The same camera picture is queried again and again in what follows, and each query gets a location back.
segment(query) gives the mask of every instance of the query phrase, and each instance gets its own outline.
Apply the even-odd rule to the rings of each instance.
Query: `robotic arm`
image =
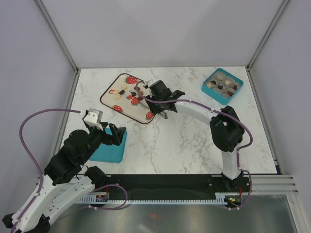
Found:
[[[144,84],[145,88],[149,88],[149,96],[146,98],[154,101],[164,103],[154,103],[146,101],[153,114],[159,114],[165,110],[174,111],[176,113],[183,113],[192,116],[199,121],[210,126],[213,142],[217,148],[222,152],[223,157],[223,173],[224,178],[228,178],[236,183],[242,178],[243,173],[238,168],[237,161],[237,148],[242,142],[242,136],[244,134],[244,128],[236,123],[234,120],[227,116],[218,114],[210,118],[210,112],[199,105],[191,104],[191,99],[184,96],[185,93],[179,90],[171,92],[169,88],[163,83],[163,81],[151,80]],[[168,100],[177,100],[183,96],[183,100],[178,102],[166,102]],[[222,112],[229,114],[239,120],[236,112],[230,106],[226,106],[221,110]]]
[[[64,141],[64,146],[45,167],[41,191],[37,193],[37,186],[16,213],[3,218],[7,228],[13,228],[15,224],[17,233],[46,233],[50,225],[80,197],[106,184],[106,175],[97,166],[93,166],[87,169],[85,176],[75,185],[66,187],[101,144],[121,144],[126,128],[100,122],[102,115],[101,111],[95,109],[85,112],[83,121],[89,133],[84,130],[71,132]],[[112,135],[104,130],[108,125]],[[56,197],[64,188],[67,190]]]
[[[146,98],[157,101],[147,101],[154,115],[170,110],[192,116],[209,125],[213,142],[222,152],[224,167],[221,179],[223,185],[227,191],[231,191],[233,187],[243,182],[243,172],[238,167],[236,154],[244,134],[244,128],[241,125],[221,114],[210,117],[211,111],[200,105],[191,104],[191,99],[184,96],[185,93],[182,91],[171,92],[161,80],[148,81],[144,87],[150,89],[150,95]],[[179,99],[181,96],[184,96],[184,101]],[[221,111],[239,119],[230,106],[226,106]],[[56,196],[82,170],[82,166],[101,144],[117,146],[121,144],[126,128],[117,128],[113,124],[100,122],[102,115],[101,111],[95,109],[85,112],[83,121],[89,133],[84,130],[71,132],[68,139],[64,141],[64,146],[51,158],[44,169],[43,185],[40,192],[38,192],[38,185],[16,213],[3,218],[2,221],[7,228],[15,227],[17,233],[47,233],[57,218],[80,197],[106,184],[106,175],[94,166],[88,168],[85,176],[67,188],[66,192]],[[105,132],[108,125],[112,135]]]

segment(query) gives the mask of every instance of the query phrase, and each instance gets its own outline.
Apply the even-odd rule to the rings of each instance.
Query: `white walls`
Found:
[[[246,65],[282,0],[43,0],[78,67]]]
[[[18,129],[36,111],[64,107],[74,73],[32,1],[0,2],[0,219],[18,209],[35,188],[37,171]],[[24,136],[41,167],[47,164],[61,119],[46,113]],[[0,223],[0,232],[9,232]]]
[[[293,0],[253,67],[284,170],[311,218],[311,1]]]

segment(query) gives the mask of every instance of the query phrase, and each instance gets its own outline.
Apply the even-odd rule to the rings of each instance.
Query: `marble surface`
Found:
[[[244,86],[229,103],[254,137],[252,146],[242,149],[241,167],[251,173],[276,173],[275,164],[262,126],[253,92],[244,67],[222,67],[244,81]],[[212,142],[209,126],[186,115],[168,111],[169,119],[156,116],[147,125],[140,124],[100,103],[100,96],[121,73],[143,80],[161,79],[172,91],[178,89],[193,100],[220,109],[223,106],[201,91],[206,77],[217,67],[108,68],[82,69],[72,109],[95,108],[103,111],[102,121],[125,126],[128,137],[123,160],[119,164],[88,161],[107,174],[219,174],[221,152]],[[76,129],[84,129],[81,115],[70,113],[64,138]],[[249,142],[247,133],[242,145]]]

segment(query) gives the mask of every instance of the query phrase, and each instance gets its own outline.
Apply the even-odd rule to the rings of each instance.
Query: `wire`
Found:
[[[106,194],[104,197],[108,196],[109,195],[109,187],[106,188]]]
[[[103,189],[103,188],[106,188],[106,187],[117,187],[117,188],[122,189],[122,191],[125,193],[125,201],[124,201],[121,205],[119,205],[119,206],[117,206],[117,207],[111,207],[111,208],[109,208],[109,207],[97,207],[97,209],[101,209],[101,210],[118,210],[118,209],[120,209],[121,207],[123,207],[123,206],[126,204],[127,200],[128,200],[128,195],[127,195],[126,190],[125,190],[122,186],[120,186],[120,185],[118,185],[118,184],[107,184],[107,185],[105,185],[105,186],[103,186],[103,187],[94,189],[94,190],[93,190],[93,193],[96,192],[96,191],[99,191],[99,190],[101,190],[101,189]]]
[[[136,86],[134,87],[135,90],[138,88],[138,84],[139,84],[139,83],[144,83],[144,81],[139,81],[139,82],[137,82],[137,83],[136,83]],[[217,110],[212,110],[212,108],[210,108],[210,107],[208,107],[208,106],[206,106],[206,105],[204,105],[204,104],[202,104],[202,103],[193,101],[193,100],[178,100],[178,99],[177,99],[177,100],[154,101],[154,100],[150,100],[150,99],[146,98],[145,96],[141,95],[140,93],[138,93],[138,95],[139,95],[140,97],[142,97],[145,101],[148,101],[148,102],[151,102],[151,103],[157,103],[157,104],[159,104],[159,103],[175,103],[175,102],[194,103],[194,104],[199,105],[199,106],[201,106],[201,107],[203,107],[203,108],[205,108],[205,109],[208,109],[209,111],[213,111],[214,113],[221,114],[221,115],[223,115],[223,116],[226,116],[226,117],[232,119],[233,121],[237,122],[239,125],[241,125],[241,126],[245,129],[245,131],[246,131],[246,132],[248,133],[248,135],[249,135],[250,141],[249,141],[248,144],[243,145],[243,146],[240,146],[239,148],[237,148],[237,165],[238,165],[238,168],[239,168],[240,171],[246,172],[247,175],[249,176],[249,192],[248,192],[248,194],[247,194],[247,197],[246,197],[245,201],[240,205],[240,207],[244,206],[244,204],[248,201],[249,196],[250,196],[250,194],[251,194],[251,192],[252,192],[252,178],[251,178],[251,173],[250,173],[248,170],[242,169],[242,168],[240,167],[240,154],[239,154],[239,151],[240,151],[241,149],[243,149],[243,148],[246,148],[246,147],[250,146],[250,145],[253,143],[253,136],[252,136],[251,132],[249,131],[249,129],[248,129],[242,122],[240,122],[238,119],[236,119],[235,117],[233,117],[233,116],[231,116],[231,115],[229,115],[229,114],[227,114],[227,113],[224,113],[224,112],[220,112],[220,111],[217,111]]]
[[[243,191],[241,187],[239,187],[239,190],[240,190],[240,194],[239,194],[239,198],[240,198],[242,196]]]
[[[94,193],[94,192],[96,192],[96,191],[99,191],[99,190],[101,190],[101,189],[103,189],[103,188],[108,188],[108,187],[117,187],[117,188],[120,188],[120,189],[122,189],[122,191],[125,193],[125,201],[124,201],[121,205],[119,205],[119,206],[117,206],[117,207],[94,207],[94,206],[91,206],[91,205],[83,206],[83,207],[81,207],[81,208],[79,208],[79,209],[77,209],[77,210],[75,210],[75,211],[70,212],[69,214],[67,214],[67,215],[65,215],[65,216],[59,217],[59,218],[57,219],[57,221],[60,221],[60,220],[62,220],[62,219],[64,219],[64,218],[66,218],[66,217],[68,217],[68,216],[70,216],[70,215],[72,215],[72,214],[74,214],[74,213],[76,213],[76,212],[78,212],[78,211],[80,211],[80,210],[86,209],[86,208],[95,209],[95,210],[97,210],[97,209],[100,209],[100,210],[118,210],[118,209],[121,209],[121,208],[127,203],[127,200],[128,200],[127,192],[126,192],[126,190],[125,190],[122,186],[117,185],[117,184],[107,184],[107,185],[105,185],[105,186],[103,186],[103,187],[94,189],[94,190],[92,191],[92,193]]]
[[[31,118],[33,118],[36,115],[39,115],[41,113],[47,113],[47,112],[72,112],[72,113],[80,113],[81,111],[77,111],[77,110],[72,110],[72,109],[63,109],[63,108],[50,108],[50,109],[45,109],[39,112],[36,112],[34,114],[31,114],[29,117],[27,117],[22,124],[20,125],[19,128],[19,138],[21,141],[21,144],[23,145],[23,147],[25,148],[26,152],[28,153],[29,157],[31,158],[31,160],[33,161],[33,163],[35,164],[35,167],[37,168],[37,171],[39,173],[39,187],[37,189],[37,193],[40,193],[42,186],[43,186],[43,173],[42,170],[37,162],[37,160],[35,159],[35,157],[33,156],[33,154],[30,152],[30,150],[28,149],[28,147],[26,146],[26,143],[24,141],[23,138],[23,128],[25,126],[25,124],[27,123],[27,121],[29,121]],[[17,217],[17,221],[14,223],[10,233],[13,233],[16,225],[18,224],[18,221],[23,217],[23,215],[25,214],[25,212],[29,209],[29,207],[32,205],[32,203],[35,201],[37,196],[33,196],[33,198],[30,200],[30,202],[26,205],[26,207],[24,208],[24,210],[20,213],[20,215]]]
[[[241,205],[236,205],[236,204],[234,204],[233,201],[231,201],[231,204],[233,204],[233,205],[236,206],[236,207],[240,207],[240,206],[241,206]]]

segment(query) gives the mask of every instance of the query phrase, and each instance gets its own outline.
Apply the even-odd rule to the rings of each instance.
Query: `placemat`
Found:
[[[113,110],[142,124],[148,124],[154,118],[145,100],[139,98],[134,87],[139,78],[130,74],[120,74],[115,81],[102,94],[100,101]],[[144,96],[149,95],[149,90],[139,86]]]

